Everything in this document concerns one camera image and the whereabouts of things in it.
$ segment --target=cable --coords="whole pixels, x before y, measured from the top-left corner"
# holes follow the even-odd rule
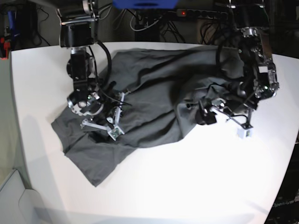
[[[163,34],[160,33],[160,36],[164,39],[164,42],[167,42],[167,40]]]
[[[122,101],[120,101],[120,100],[118,100],[118,99],[114,99],[113,97],[108,96],[108,95],[102,90],[101,87],[99,87],[99,90],[101,91],[101,93],[102,93],[105,97],[107,97],[107,98],[109,98],[109,99],[111,99],[111,100],[113,100],[113,101],[115,101],[115,102],[118,102],[118,103],[120,103],[120,104],[122,104],[122,105],[133,106],[133,105],[131,105],[131,104],[128,104],[128,103],[126,103],[126,102],[122,102]]]
[[[217,84],[217,83],[212,83],[208,86],[207,88],[207,91],[209,92],[210,91],[210,88],[213,86],[213,85],[216,85],[216,86],[219,86],[219,87],[222,87],[224,89],[226,89],[228,92],[231,92],[231,90],[229,90],[226,86],[223,86],[223,85],[220,85],[220,84]]]
[[[126,9],[123,9],[121,11],[121,13],[113,20],[113,24],[114,24],[118,20],[118,18],[121,17],[118,25],[116,26],[116,28],[114,28],[114,30],[118,30],[118,28],[121,26],[121,22],[123,20],[123,17],[125,16],[126,12],[127,12]]]
[[[37,35],[39,36],[39,38],[45,41],[49,46],[51,46],[51,44],[49,44],[49,42],[45,38],[43,38],[42,35],[39,34],[39,32],[37,32]]]
[[[107,14],[106,14],[104,17],[101,18],[101,15],[102,15],[103,12],[105,12],[107,9],[108,9]],[[103,8],[102,10],[100,10],[100,11],[99,11],[99,20],[104,20],[104,19],[106,19],[106,18],[109,16],[109,14],[110,14],[111,9],[112,9],[112,6],[108,5],[108,6],[106,6],[105,8]]]
[[[129,9],[126,9],[129,13],[131,13],[134,17],[135,17],[135,19],[137,19],[138,21],[140,21],[140,19],[139,19],[139,17],[138,17],[138,15],[135,15],[131,10],[129,10]]]
[[[167,25],[168,25],[168,28],[164,31],[164,34],[166,33],[166,32],[171,32],[172,34],[173,34],[173,36],[174,36],[174,38],[176,39],[176,41],[179,43],[179,41],[178,41],[178,38],[177,38],[177,36],[176,36],[176,33],[175,33],[175,31],[173,31],[172,29],[171,29],[171,27],[170,27],[170,25],[169,25],[169,22],[167,22]]]
[[[106,76],[106,77],[109,77],[110,74],[111,74],[111,70],[112,70],[112,69],[111,69],[111,68],[112,68],[112,60],[111,60],[110,52],[109,52],[109,50],[107,49],[107,47],[106,47],[101,41],[99,41],[99,40],[98,40],[98,45],[100,45],[100,46],[103,48],[103,50],[105,51],[105,53],[106,53],[106,55],[107,55],[107,60],[108,60],[108,70],[107,70],[107,76]],[[98,76],[97,62],[96,62],[96,60],[95,60],[95,56],[94,56],[94,53],[93,53],[92,48],[91,48],[90,46],[89,46],[88,48],[89,48],[89,50],[90,50],[90,52],[91,52],[91,54],[92,54],[92,56],[93,56],[93,58],[94,58],[94,70],[95,70],[95,73],[96,73],[96,74],[95,74],[95,76],[96,76],[96,82],[99,84],[99,76]],[[120,100],[114,99],[113,97],[107,95],[107,94],[103,91],[103,89],[102,89],[102,87],[101,87],[100,85],[98,85],[98,87],[99,87],[99,91],[100,91],[105,97],[107,97],[107,98],[109,98],[109,99],[111,99],[111,100],[113,100],[113,101],[115,101],[115,102],[118,102],[118,103],[120,103],[120,104],[122,104],[122,105],[132,106],[131,104],[128,104],[128,103],[126,103],[126,102],[122,102],[122,101],[120,101]]]
[[[46,17],[44,20],[41,20],[41,21],[38,23],[38,30],[40,31],[40,25],[41,25],[42,22],[46,21],[46,20],[49,18],[49,13],[47,13],[45,10],[43,10],[43,7],[42,7],[42,6],[39,7],[39,10],[42,11],[42,12],[44,12],[45,14],[47,14],[47,17]]]
[[[105,5],[101,6],[100,8],[98,8],[98,10],[101,10],[101,9],[106,8],[107,6],[111,6],[111,5],[112,5],[112,3],[105,4]]]
[[[100,41],[98,40],[98,45],[104,50],[104,52],[106,53],[107,56],[107,62],[108,62],[108,67],[107,67],[107,74],[106,77],[104,78],[103,84],[102,86],[105,86],[108,82],[108,79],[111,75],[112,72],[112,59],[111,59],[111,55],[109,50],[107,49],[107,47]]]
[[[215,23],[217,23],[217,21],[206,21],[201,27],[200,27],[200,36],[201,36],[201,44],[205,43],[205,45],[207,45],[207,42],[205,40],[206,37],[206,33],[209,30],[209,28],[211,28]]]
[[[135,31],[135,32],[145,31],[145,30],[147,30],[147,29],[153,27],[153,26],[156,25],[157,23],[159,23],[160,20],[161,20],[161,18],[162,18],[162,16],[161,16],[157,21],[155,21],[153,24],[149,25],[148,27],[145,27],[145,28],[143,28],[143,29],[134,29],[134,28],[133,28],[133,25],[132,25],[134,16],[132,16],[131,21],[130,21],[130,27],[131,27],[131,29],[132,29],[133,31]]]
[[[231,35],[231,36],[229,37],[229,39],[222,41],[222,43],[221,43],[221,44],[218,46],[218,48],[217,48],[217,52],[216,52],[216,66],[217,66],[218,71],[219,71],[222,75],[224,75],[224,74],[223,74],[223,70],[222,70],[222,65],[221,65],[221,63],[220,63],[220,55],[221,55],[222,49],[223,49],[223,47],[224,47],[224,45],[226,44],[227,41],[229,41],[229,40],[235,38],[235,37],[238,36],[238,35],[239,35],[239,32],[235,32],[233,35]]]
[[[233,115],[233,116],[231,116],[232,118],[237,118],[237,117],[244,117],[244,118],[246,118],[246,123],[248,123],[248,117],[246,116],[246,115],[244,115],[244,114],[237,114],[237,115]]]
[[[94,72],[95,72],[95,80],[97,83],[99,83],[99,76],[98,76],[98,67],[97,67],[97,63],[95,61],[95,56],[93,54],[93,50],[91,48],[91,46],[88,46],[90,53],[92,54],[93,58],[94,58]]]
[[[254,90],[253,93],[251,93],[249,95],[249,97],[247,97],[241,104],[240,106],[238,106],[236,109],[234,109],[233,113],[235,113],[237,110],[239,110],[243,105],[245,105],[253,96],[254,94],[256,93],[256,91]]]
[[[176,25],[174,24],[174,22],[173,21],[169,21],[169,24],[170,24],[170,26],[172,28],[174,28],[174,30],[176,31],[177,35],[181,38],[182,42],[186,43],[185,38],[180,34],[180,32],[178,31],[178,29],[177,29]]]

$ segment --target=gray cloth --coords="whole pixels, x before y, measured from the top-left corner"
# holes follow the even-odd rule
[[[117,53],[108,83],[116,81],[116,91],[130,92],[125,101],[133,106],[124,107],[120,122],[126,134],[114,142],[98,129],[81,130],[84,118],[66,108],[52,123],[65,155],[97,186],[137,148],[182,140],[196,125],[198,101],[228,93],[221,86],[210,88],[212,83],[230,84],[215,76],[215,54],[214,46]],[[221,61],[230,78],[243,76],[243,62],[237,50],[224,49]]]

